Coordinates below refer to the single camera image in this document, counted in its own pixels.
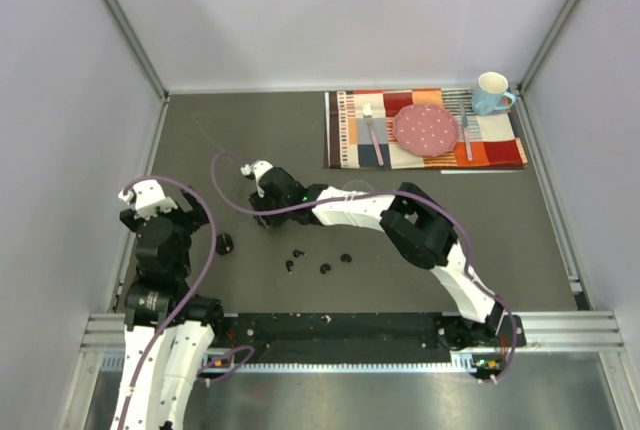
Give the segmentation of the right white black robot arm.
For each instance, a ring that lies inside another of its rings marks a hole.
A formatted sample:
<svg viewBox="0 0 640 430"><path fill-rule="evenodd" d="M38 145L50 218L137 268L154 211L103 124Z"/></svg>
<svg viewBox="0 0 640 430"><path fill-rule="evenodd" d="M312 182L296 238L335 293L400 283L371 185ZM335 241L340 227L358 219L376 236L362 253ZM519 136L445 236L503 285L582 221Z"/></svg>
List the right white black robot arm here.
<svg viewBox="0 0 640 430"><path fill-rule="evenodd" d="M241 169L255 182L248 201L258 223L287 221L322 227L350 226L384 233L409 264L429 270L453 298L457 314L437 317L434 329L446 348L516 347L518 323L471 267L451 218L419 187L403 183L390 194L303 186L288 172L259 160Z"/></svg>

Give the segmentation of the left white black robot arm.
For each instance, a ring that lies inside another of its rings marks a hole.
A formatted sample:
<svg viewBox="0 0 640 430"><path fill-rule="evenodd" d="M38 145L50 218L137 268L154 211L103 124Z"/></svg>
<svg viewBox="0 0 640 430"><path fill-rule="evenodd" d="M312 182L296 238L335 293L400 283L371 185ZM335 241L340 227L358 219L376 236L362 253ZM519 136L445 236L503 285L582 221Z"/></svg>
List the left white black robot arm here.
<svg viewBox="0 0 640 430"><path fill-rule="evenodd" d="M135 235L136 276L125 295L125 358L114 429L180 429L208 347L226 337L217 299L189 287L192 236L209 224L188 191L182 209L154 179L122 191L121 221Z"/></svg>

